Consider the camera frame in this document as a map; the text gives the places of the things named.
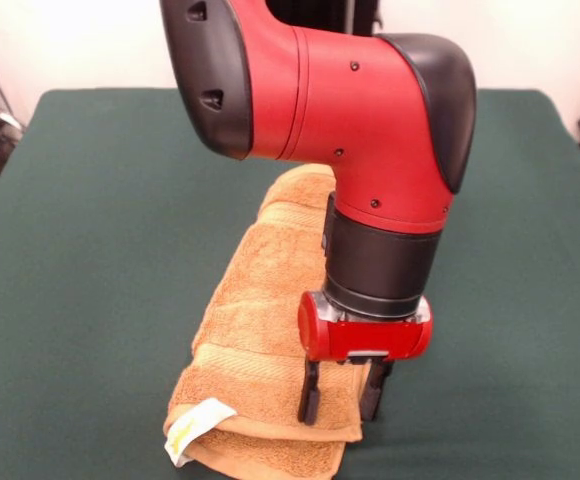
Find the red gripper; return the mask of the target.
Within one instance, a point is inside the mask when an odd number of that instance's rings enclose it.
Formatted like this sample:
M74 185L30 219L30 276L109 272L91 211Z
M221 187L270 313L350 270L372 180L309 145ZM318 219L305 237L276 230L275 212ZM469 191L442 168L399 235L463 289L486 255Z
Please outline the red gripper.
M305 425L313 425L317 418L318 362L383 359L371 362L359 403L361 420L374 421L393 361L421 355L433 332L433 313L426 298L419 301L413 315L380 321L340 310L322 292L308 291L301 295L297 321L300 343L308 358L297 413L298 421Z

